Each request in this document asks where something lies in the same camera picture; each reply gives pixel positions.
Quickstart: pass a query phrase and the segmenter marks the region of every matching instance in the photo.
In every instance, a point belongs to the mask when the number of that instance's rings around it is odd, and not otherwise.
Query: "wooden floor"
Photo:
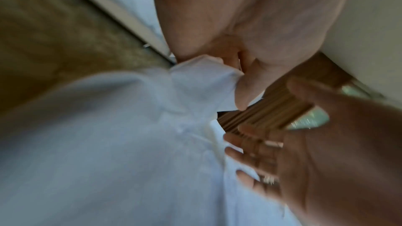
[[[317,53],[268,87],[263,99],[246,111],[220,114],[219,124],[226,132],[237,132],[237,126],[241,123],[269,128],[283,128],[290,124],[312,108],[312,105],[299,101],[287,90],[286,81],[291,76],[316,80],[335,88],[352,80],[348,73],[323,53]]]

